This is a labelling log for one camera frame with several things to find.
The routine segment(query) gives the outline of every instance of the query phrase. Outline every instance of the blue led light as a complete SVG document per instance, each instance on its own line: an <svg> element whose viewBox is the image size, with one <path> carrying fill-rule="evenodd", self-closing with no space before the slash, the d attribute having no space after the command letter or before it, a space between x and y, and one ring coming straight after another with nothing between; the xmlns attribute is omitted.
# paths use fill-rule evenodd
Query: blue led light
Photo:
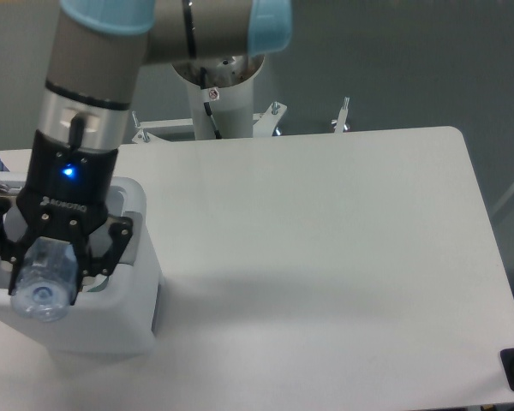
<svg viewBox="0 0 514 411"><path fill-rule="evenodd" d="M61 172L71 180L76 177L76 170L70 164L67 164L67 166L61 170Z"/></svg>

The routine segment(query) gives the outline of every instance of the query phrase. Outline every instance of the light blue joint cap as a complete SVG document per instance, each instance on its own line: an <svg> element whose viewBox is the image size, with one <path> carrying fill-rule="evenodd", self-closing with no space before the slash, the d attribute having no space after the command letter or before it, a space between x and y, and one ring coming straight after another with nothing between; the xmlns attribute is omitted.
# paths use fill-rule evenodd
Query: light blue joint cap
<svg viewBox="0 0 514 411"><path fill-rule="evenodd" d="M61 0L74 21L97 32L136 36L154 24L154 0Z"/></svg>
<svg viewBox="0 0 514 411"><path fill-rule="evenodd" d="M254 0L249 18L248 54L256 56L285 49L292 29L291 0Z"/></svg>

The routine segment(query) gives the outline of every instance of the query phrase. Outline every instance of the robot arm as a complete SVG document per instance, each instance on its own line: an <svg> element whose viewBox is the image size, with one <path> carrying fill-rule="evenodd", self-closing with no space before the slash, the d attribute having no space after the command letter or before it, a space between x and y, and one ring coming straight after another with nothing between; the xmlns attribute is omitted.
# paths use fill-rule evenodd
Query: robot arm
<svg viewBox="0 0 514 411"><path fill-rule="evenodd" d="M27 182L18 195L0 190L11 295L27 272L45 271L70 284L72 305L84 277L114 271L132 222L109 215L105 198L142 63L260 54L290 39L290 0L162 0L156 24L154 8L154 0L61 0ZM27 223L18 241L3 227L15 205ZM89 235L103 225L111 245L94 256Z"/></svg>

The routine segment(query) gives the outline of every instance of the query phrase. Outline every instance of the gray floor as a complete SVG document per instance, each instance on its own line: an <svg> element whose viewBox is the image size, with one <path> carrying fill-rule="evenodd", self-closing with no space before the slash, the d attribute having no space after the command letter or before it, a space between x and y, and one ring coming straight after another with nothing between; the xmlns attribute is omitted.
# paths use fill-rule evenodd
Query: gray floor
<svg viewBox="0 0 514 411"><path fill-rule="evenodd" d="M487 207L514 180L514 1L293 0L290 48L269 56L256 110L287 104L286 134L324 133L345 95L354 130L452 125ZM31 145L57 2L0 4L0 149ZM140 120L188 116L182 84L143 68ZM514 212L496 224L514 289Z"/></svg>

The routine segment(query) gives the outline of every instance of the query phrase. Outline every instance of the white table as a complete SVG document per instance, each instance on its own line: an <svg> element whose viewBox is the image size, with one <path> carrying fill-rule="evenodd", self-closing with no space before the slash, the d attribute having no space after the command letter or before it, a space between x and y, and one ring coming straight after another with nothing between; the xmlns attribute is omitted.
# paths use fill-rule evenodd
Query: white table
<svg viewBox="0 0 514 411"><path fill-rule="evenodd" d="M514 402L514 301L457 130L123 146L116 174L147 192L158 346L49 353L0 324L1 410Z"/></svg>

